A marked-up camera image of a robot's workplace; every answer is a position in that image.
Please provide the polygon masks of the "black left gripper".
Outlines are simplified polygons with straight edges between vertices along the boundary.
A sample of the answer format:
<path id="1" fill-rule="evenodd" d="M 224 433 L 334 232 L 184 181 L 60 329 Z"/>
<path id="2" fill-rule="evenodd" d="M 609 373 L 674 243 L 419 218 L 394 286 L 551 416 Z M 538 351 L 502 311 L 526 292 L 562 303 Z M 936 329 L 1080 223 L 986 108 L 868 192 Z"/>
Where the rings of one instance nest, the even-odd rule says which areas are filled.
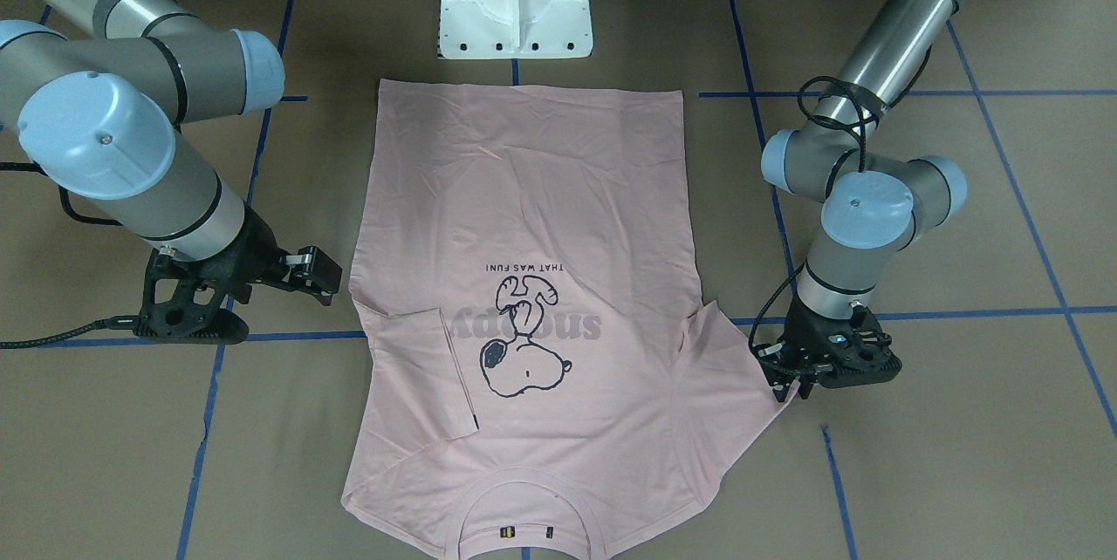
<path id="1" fill-rule="evenodd" d="M 861 369 L 863 361 L 857 325 L 862 321 L 861 312 L 839 320 L 822 317 L 795 294 L 779 342 L 757 347 L 757 362 L 775 400 L 785 404 L 795 381 L 799 399 L 806 400 L 821 373 L 814 366 L 833 366 L 836 371 Z"/>

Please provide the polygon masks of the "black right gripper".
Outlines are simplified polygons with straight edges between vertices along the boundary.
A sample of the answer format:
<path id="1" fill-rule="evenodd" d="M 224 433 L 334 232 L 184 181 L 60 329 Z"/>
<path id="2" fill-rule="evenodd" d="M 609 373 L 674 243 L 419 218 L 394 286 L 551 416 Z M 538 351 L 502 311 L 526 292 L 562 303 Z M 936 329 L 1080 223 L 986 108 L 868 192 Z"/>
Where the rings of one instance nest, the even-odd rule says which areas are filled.
<path id="1" fill-rule="evenodd" d="M 338 263 L 319 247 L 307 246 L 294 255 L 280 249 L 271 226 L 248 206 L 233 241 L 206 262 L 206 282 L 219 290 L 262 284 L 311 295 L 323 306 L 332 305 L 341 277 Z"/>

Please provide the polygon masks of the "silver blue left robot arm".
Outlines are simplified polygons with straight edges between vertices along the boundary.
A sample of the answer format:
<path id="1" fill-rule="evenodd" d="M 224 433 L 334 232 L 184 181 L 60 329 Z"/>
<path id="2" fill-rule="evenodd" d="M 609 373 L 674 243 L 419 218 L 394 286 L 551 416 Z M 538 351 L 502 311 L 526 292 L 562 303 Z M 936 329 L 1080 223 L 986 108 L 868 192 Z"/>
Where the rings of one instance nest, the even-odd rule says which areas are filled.
<path id="1" fill-rule="evenodd" d="M 898 161 L 873 154 L 868 142 L 963 4 L 885 0 L 841 70 L 799 88 L 805 123 L 773 134 L 763 149 L 770 186 L 821 206 L 805 262 L 787 279 L 795 291 L 785 329 L 774 343 L 751 347 L 779 404 L 806 398 L 814 386 L 882 385 L 901 370 L 871 297 L 894 254 L 949 221 L 970 186 L 949 159 Z"/>

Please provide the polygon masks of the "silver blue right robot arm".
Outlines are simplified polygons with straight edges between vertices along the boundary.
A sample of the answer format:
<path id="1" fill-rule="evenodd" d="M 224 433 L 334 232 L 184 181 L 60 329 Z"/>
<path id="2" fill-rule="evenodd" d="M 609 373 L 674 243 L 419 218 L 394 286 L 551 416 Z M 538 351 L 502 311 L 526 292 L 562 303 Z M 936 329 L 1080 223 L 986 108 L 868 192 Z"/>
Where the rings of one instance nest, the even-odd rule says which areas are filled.
<path id="1" fill-rule="evenodd" d="M 284 95 L 267 36 L 219 31 L 178 0 L 42 0 L 86 31 L 3 21 L 3 126 L 23 153 L 147 243 L 168 275 L 244 303 L 254 284 L 327 305 L 338 264 L 280 249 L 269 226 L 182 135 Z"/>

